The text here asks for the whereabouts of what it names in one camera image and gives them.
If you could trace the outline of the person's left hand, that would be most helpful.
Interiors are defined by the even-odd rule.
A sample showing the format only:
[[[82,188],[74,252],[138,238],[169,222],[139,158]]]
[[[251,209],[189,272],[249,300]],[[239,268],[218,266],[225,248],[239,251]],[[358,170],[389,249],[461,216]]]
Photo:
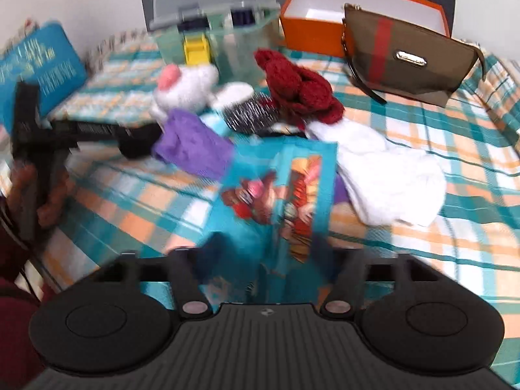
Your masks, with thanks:
[[[29,187],[37,183],[37,171],[32,164],[17,164],[11,170],[11,191],[6,203],[11,216],[21,220],[31,208],[26,207]],[[35,210],[35,218],[41,229],[56,226],[63,213],[63,206],[68,195],[69,174],[65,168],[60,171],[59,179],[48,194],[47,201]]]

